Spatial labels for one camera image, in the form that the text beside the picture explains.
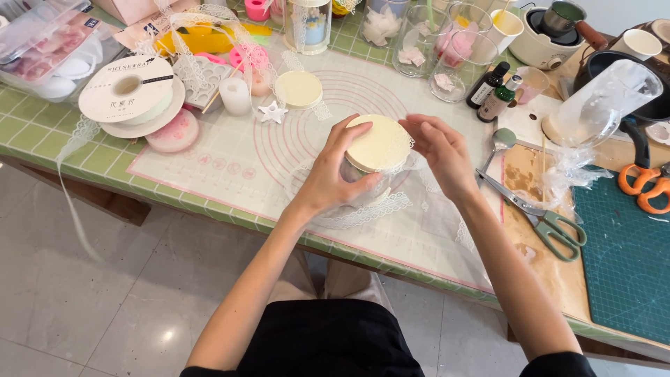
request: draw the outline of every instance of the green-handled scissors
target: green-handled scissors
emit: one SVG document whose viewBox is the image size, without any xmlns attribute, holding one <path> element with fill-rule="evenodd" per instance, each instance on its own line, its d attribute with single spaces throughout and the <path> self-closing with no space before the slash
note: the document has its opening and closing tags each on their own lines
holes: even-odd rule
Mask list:
<svg viewBox="0 0 670 377">
<path fill-rule="evenodd" d="M 486 182 L 493 186 L 500 194 L 509 199 L 524 212 L 528 220 L 531 222 L 531 224 L 533 224 L 535 233 L 540 237 L 540 239 L 542 239 L 542 242 L 549 248 L 549 250 L 551 250 L 551 252 L 553 252 L 554 255 L 556 255 L 560 260 L 565 262 L 572 262 L 580 257 L 582 253 L 580 246 L 584 246 L 584 244 L 586 244 L 586 232 L 582 227 L 577 225 L 574 221 L 568 219 L 565 216 L 561 216 L 556 212 L 537 208 L 528 204 L 528 202 L 512 193 L 512 191 L 505 188 L 505 186 L 496 182 L 495 179 L 489 177 L 479 169 L 475 169 L 475 171 L 477 171 L 477 174 L 479 174 Z M 563 230 L 563 228 L 558 225 L 558 220 L 574 228 L 577 231 L 577 235 L 579 236 L 579 241 L 574 239 L 574 237 Z M 557 239 L 561 244 L 572 250 L 572 256 L 566 257 L 560 251 L 558 251 L 558 249 L 549 239 L 549 236 Z"/>
</svg>

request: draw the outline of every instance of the plastic storage box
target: plastic storage box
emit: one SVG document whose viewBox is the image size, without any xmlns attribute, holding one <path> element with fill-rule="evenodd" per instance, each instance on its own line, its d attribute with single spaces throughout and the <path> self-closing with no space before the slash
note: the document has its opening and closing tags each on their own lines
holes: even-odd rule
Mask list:
<svg viewBox="0 0 670 377">
<path fill-rule="evenodd" d="M 45 0 L 0 29 L 0 80 L 51 102 L 67 99 L 123 51 L 88 0 Z"/>
</svg>

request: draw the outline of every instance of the hand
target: hand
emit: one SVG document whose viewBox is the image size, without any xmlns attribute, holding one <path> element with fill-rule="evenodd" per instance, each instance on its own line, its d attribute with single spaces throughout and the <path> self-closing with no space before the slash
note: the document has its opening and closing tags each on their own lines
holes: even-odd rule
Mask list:
<svg viewBox="0 0 670 377">
<path fill-rule="evenodd" d="M 382 174 L 372 173 L 357 182 L 347 183 L 340 176 L 344 153 L 356 136 L 373 126 L 372 122 L 366 122 L 347 128 L 346 125 L 357 117 L 358 114 L 351 115 L 330 130 L 326 145 L 314 161 L 310 175 L 289 204 L 291 208 L 306 211 L 303 213 L 311 219 L 319 213 L 351 203 L 361 194 L 371 191 L 382 179 Z"/>
<path fill-rule="evenodd" d="M 479 191 L 463 135 L 440 118 L 427 115 L 409 114 L 399 123 L 414 138 L 414 150 L 428 160 L 447 198 L 462 201 Z"/>
</svg>

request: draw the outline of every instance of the scissors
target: scissors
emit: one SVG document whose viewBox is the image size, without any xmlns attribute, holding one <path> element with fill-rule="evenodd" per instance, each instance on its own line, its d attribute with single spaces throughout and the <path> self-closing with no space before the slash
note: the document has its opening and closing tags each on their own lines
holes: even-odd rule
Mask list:
<svg viewBox="0 0 670 377">
<path fill-rule="evenodd" d="M 479 169 L 475 169 L 477 174 L 479 174 L 486 182 L 493 186 L 500 194 L 512 201 L 518 208 L 520 208 L 523 213 L 526 215 L 528 220 L 533 224 L 533 229 L 535 233 L 540 237 L 542 242 L 554 253 L 560 260 L 564 262 L 572 262 L 580 257 L 582 251 L 580 246 L 586 244 L 586 232 L 582 227 L 577 225 L 574 221 L 568 219 L 565 216 L 561 216 L 554 211 L 548 211 L 546 209 L 538 208 L 533 205 L 528 204 L 525 200 L 518 197 L 512 191 L 510 191 L 505 186 L 501 185 L 495 179 L 489 177 Z M 579 236 L 579 241 L 574 239 L 570 234 L 568 234 L 563 228 L 558 225 L 557 221 L 560 220 L 572 227 L 577 231 Z M 564 256 L 551 242 L 549 236 L 557 239 L 561 244 L 567 246 L 571 251 L 572 255 L 570 257 Z"/>
<path fill-rule="evenodd" d="M 626 173 L 633 166 L 640 170 L 640 176 L 637 177 L 631 187 L 626 180 Z M 646 193 L 642 193 L 642 187 L 645 183 L 656 177 L 658 177 L 656 185 Z M 654 169 L 641 168 L 635 164 L 626 165 L 619 173 L 619 187 L 621 188 L 621 191 L 628 195 L 637 195 L 637 205 L 639 205 L 644 212 L 654 213 L 656 215 L 670 212 L 670 201 L 668 201 L 668 204 L 664 209 L 656 209 L 649 204 L 649 199 L 659 197 L 663 194 L 666 194 L 670 199 L 670 162 L 667 162 L 660 168 Z"/>
</svg>

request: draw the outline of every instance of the orange-handled scissors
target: orange-handled scissors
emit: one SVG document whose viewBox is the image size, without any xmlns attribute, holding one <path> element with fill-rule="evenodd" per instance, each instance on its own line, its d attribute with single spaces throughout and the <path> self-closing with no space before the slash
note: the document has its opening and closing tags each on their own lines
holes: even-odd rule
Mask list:
<svg viewBox="0 0 670 377">
<path fill-rule="evenodd" d="M 626 180 L 626 173 L 633 166 L 640 170 L 640 176 L 637 177 L 632 186 L 630 186 Z M 643 193 L 642 188 L 645 183 L 656 177 L 658 177 L 656 185 L 651 190 Z M 644 212 L 653 213 L 655 215 L 670 212 L 670 162 L 660 168 L 654 169 L 641 168 L 635 164 L 626 165 L 619 173 L 618 182 L 621 191 L 628 195 L 637 195 L 637 205 L 639 205 Z M 668 204 L 665 208 L 656 209 L 649 204 L 649 199 L 659 197 L 663 194 L 668 196 Z"/>
</svg>

